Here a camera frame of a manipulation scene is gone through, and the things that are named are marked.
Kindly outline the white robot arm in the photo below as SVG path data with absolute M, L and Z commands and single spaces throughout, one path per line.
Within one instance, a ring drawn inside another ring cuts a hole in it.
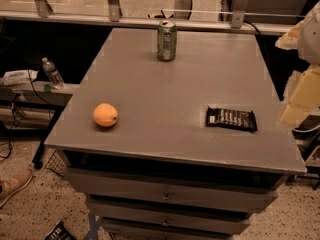
M 298 57 L 309 63 L 303 73 L 293 73 L 285 87 L 285 107 L 280 121 L 297 127 L 320 105 L 320 2 L 281 36 L 275 46 L 297 50 Z

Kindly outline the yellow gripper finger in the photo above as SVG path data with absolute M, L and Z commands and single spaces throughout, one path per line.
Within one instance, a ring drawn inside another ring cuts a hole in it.
M 302 28 L 303 23 L 304 21 L 298 22 L 288 32 L 286 32 L 284 35 L 279 37 L 275 43 L 275 46 L 283 50 L 297 50 L 298 38 L 299 38 L 300 30 Z
M 285 87 L 279 120 L 297 127 L 319 106 L 320 66 L 310 65 L 304 72 L 294 71 Z

